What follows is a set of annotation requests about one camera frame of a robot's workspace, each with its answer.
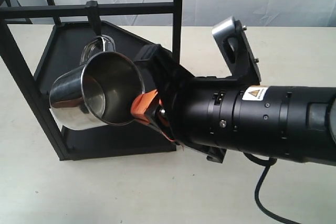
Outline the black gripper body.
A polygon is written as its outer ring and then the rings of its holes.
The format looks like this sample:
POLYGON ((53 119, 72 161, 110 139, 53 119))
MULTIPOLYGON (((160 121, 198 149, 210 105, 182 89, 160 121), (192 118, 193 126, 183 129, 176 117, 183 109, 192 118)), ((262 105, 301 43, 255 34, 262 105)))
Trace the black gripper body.
POLYGON ((172 59, 154 61, 154 82, 165 109, 169 136, 178 144, 200 152, 214 163, 222 163, 226 149, 214 140, 212 126, 216 92, 205 89, 197 78, 172 59))

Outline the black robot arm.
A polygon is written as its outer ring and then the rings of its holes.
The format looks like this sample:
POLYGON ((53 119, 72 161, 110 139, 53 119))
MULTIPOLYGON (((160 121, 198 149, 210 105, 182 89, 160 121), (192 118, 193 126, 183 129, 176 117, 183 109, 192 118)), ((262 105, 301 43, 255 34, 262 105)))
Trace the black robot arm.
POLYGON ((262 87, 251 51, 233 54, 233 74, 217 78, 192 75, 159 44, 139 51, 134 62, 154 80, 169 138, 218 163, 235 150, 335 165, 335 88, 262 87))

